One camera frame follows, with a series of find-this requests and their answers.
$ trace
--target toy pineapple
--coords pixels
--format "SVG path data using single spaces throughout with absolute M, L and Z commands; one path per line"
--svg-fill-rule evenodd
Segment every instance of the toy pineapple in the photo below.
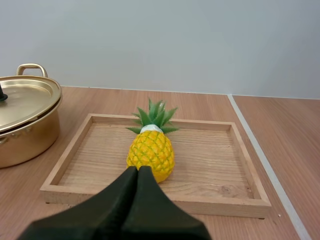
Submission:
M 126 159 L 127 167 L 150 166 L 157 183 L 164 181 L 173 171 L 175 154 L 169 138 L 165 134 L 174 132 L 178 128 L 171 125 L 170 119 L 177 108 L 165 111 L 165 103 L 152 103 L 149 99 L 149 113 L 138 107 L 139 113 L 134 113 L 139 119 L 134 122 L 141 127 L 128 127 L 137 134 L 130 146 Z

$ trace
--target gold pot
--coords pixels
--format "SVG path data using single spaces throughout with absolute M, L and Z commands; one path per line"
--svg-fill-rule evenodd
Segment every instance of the gold pot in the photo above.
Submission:
M 42 76 L 23 75 L 25 69 L 40 69 Z M 4 168 L 36 157 L 55 142 L 62 91 L 34 63 L 20 65 L 16 76 L 0 77 L 0 85 L 5 99 L 0 101 L 0 168 Z

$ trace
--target pineapple crown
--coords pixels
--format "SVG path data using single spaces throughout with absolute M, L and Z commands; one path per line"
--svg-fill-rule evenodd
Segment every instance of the pineapple crown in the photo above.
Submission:
M 177 131 L 178 128 L 173 127 L 170 119 L 175 114 L 176 110 L 178 109 L 173 108 L 169 111 L 165 111 L 166 103 L 162 100 L 158 101 L 157 103 L 153 103 L 149 98 L 149 113 L 142 110 L 138 107 L 139 113 L 133 113 L 138 119 L 134 119 L 133 121 L 136 124 L 139 124 L 141 127 L 127 127 L 127 129 L 131 130 L 136 134 L 140 134 L 141 129 L 144 126 L 154 124 L 158 128 L 160 128 L 164 134 L 171 133 Z

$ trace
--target lid handle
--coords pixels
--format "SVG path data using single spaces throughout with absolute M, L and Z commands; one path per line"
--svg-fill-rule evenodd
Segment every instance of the lid handle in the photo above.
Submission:
M 18 66 L 18 68 L 16 70 L 16 74 L 23 75 L 24 70 L 26 70 L 26 69 L 40 69 L 42 76 L 45 78 L 48 77 L 48 74 L 47 74 L 47 71 L 45 70 L 45 68 L 39 64 L 36 64 L 36 63 L 25 63 L 25 64 Z
M 0 102 L 6 100 L 7 98 L 8 98 L 8 95 L 4 94 L 4 92 L 2 91 L 1 84 L 0 84 Z

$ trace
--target wood grain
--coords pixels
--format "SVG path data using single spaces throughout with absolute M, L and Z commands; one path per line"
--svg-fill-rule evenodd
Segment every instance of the wood grain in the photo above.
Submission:
M 252 218 L 268 214 L 268 197 L 266 202 L 261 200 L 260 193 L 266 195 L 265 190 L 234 123 L 199 120 L 172 123 L 181 128 L 168 134 L 175 151 L 175 167 L 170 177 L 160 183 L 169 198 L 178 196 L 176 204 L 193 214 Z M 132 117 L 89 114 L 41 187 L 45 201 L 79 204 L 116 180 L 126 169 L 125 159 L 136 137 L 126 129 L 130 126 Z M 78 197 L 73 187 L 79 189 Z M 192 196 L 201 197 L 201 201 L 191 202 Z M 215 201 L 217 198 L 237 200 Z
M 39 189 L 89 113 L 130 115 L 137 106 L 146 109 L 148 97 L 154 101 L 167 100 L 168 108 L 179 106 L 177 119 L 235 122 L 239 129 L 272 208 L 265 220 L 195 215 L 204 221 L 213 239 L 299 239 L 227 96 L 78 87 L 63 87 L 62 90 L 63 101 L 59 107 L 61 133 L 57 141 L 33 160 L 0 169 L 1 240 L 15 239 L 31 221 L 70 207 L 45 204 Z
M 308 233 L 320 239 L 320 100 L 234 99 Z

